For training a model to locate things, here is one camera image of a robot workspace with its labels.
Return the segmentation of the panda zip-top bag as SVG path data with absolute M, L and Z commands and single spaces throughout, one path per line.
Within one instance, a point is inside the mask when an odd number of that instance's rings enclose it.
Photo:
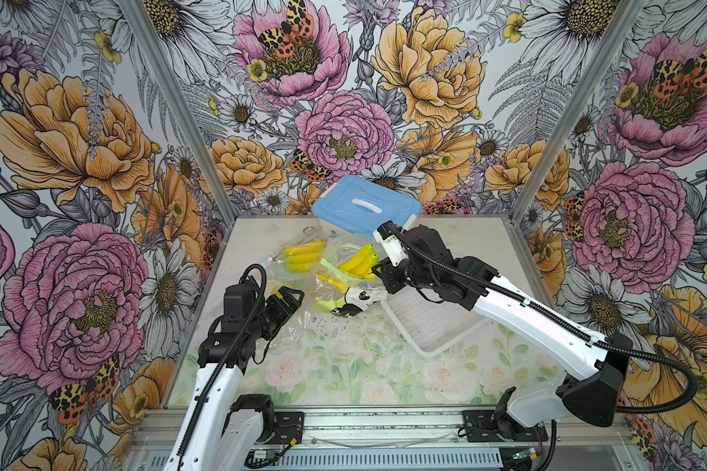
M 316 281 L 314 297 L 324 312 L 337 317 L 355 317 L 388 298 L 388 292 L 378 278 L 365 280 L 338 270 L 339 265 L 353 257 L 364 245 L 336 245 L 322 256 L 312 271 Z

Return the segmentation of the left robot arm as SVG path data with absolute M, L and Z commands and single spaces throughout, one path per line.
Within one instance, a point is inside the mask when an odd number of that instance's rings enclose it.
M 272 341 L 304 300 L 301 290 L 286 286 L 267 296 L 267 282 L 264 267 L 251 264 L 226 288 L 223 315 L 200 345 L 194 392 L 166 470 L 258 470 L 296 445 L 298 424 L 280 451 L 254 451 L 278 434 L 274 404 L 267 394 L 237 394 L 256 342 Z

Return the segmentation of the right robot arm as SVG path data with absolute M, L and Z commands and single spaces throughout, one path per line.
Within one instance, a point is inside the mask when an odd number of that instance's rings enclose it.
M 484 316 L 526 339 L 563 369 L 561 375 L 532 388 L 503 392 L 483 429 L 513 440 L 521 431 L 544 422 L 575 417 L 601 428 L 612 426 L 617 414 L 657 414 L 691 402 L 699 387 L 691 369 L 671 358 L 634 349 L 622 334 L 604 335 L 550 309 L 473 257 L 455 257 L 434 229 L 405 230 L 392 221 L 373 237 L 386 257 L 374 268 L 389 294 L 403 288 L 430 290 L 438 300 Z M 619 402 L 630 361 L 641 359 L 667 366 L 685 377 L 676 398 L 650 406 Z

